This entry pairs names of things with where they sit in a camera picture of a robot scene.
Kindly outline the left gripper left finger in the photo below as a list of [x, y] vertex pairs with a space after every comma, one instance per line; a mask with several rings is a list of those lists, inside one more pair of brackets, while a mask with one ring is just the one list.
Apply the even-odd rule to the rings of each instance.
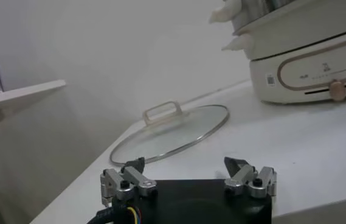
[[135, 196], [155, 197], [158, 188], [155, 180], [143, 175], [145, 158], [127, 161], [120, 171], [104, 169], [100, 174], [102, 204], [108, 207], [116, 198], [118, 201], [128, 201]]

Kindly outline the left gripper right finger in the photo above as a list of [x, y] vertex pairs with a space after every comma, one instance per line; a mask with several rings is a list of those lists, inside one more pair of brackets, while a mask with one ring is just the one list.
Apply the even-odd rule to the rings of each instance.
[[244, 159], [224, 158], [230, 178], [224, 180], [225, 193], [233, 196], [245, 192], [252, 198], [275, 197], [277, 195], [277, 172], [264, 166], [258, 171]]

